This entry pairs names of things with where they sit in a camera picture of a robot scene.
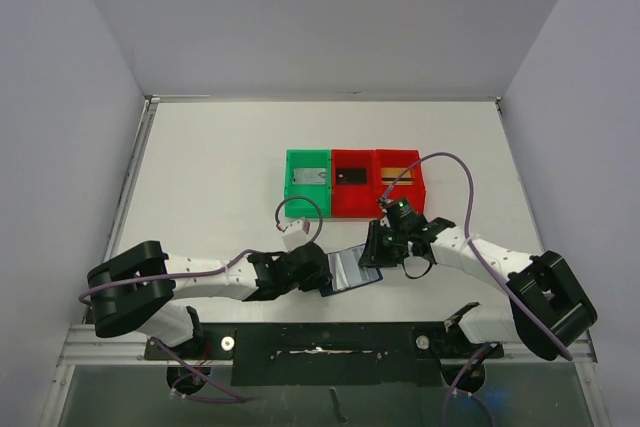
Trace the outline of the blue leather card holder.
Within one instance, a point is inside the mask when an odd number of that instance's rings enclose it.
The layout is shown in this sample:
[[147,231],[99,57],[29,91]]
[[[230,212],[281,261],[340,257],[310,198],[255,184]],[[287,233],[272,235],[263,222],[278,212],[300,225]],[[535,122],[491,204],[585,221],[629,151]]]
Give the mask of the blue leather card holder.
[[332,280],[319,289],[322,297],[333,296],[383,280],[383,275],[378,268],[359,266],[364,250],[365,245],[361,244],[328,254]]

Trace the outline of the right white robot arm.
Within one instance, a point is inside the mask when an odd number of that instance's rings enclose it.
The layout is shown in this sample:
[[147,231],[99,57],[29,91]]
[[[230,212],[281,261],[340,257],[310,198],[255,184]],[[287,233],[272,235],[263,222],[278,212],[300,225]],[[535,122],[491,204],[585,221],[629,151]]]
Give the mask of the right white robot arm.
[[506,307],[473,302],[447,319],[445,342],[452,353],[466,356],[480,344],[521,342],[552,361],[597,321],[593,303],[560,254],[527,254],[473,238],[450,220],[427,220],[405,198],[388,203],[384,212],[369,223],[361,267],[396,267],[417,257],[469,275],[508,299]]

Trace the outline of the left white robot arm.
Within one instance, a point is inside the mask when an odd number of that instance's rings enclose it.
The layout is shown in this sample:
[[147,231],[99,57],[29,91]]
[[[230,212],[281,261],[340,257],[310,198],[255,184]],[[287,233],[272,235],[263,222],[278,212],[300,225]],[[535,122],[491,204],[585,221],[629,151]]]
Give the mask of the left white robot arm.
[[196,310],[177,300],[272,301],[331,280],[328,255],[313,242],[291,252],[246,249],[216,260],[169,254],[158,241],[145,241],[90,270],[79,300],[91,307],[98,337],[140,332],[190,358],[202,349],[204,334]]

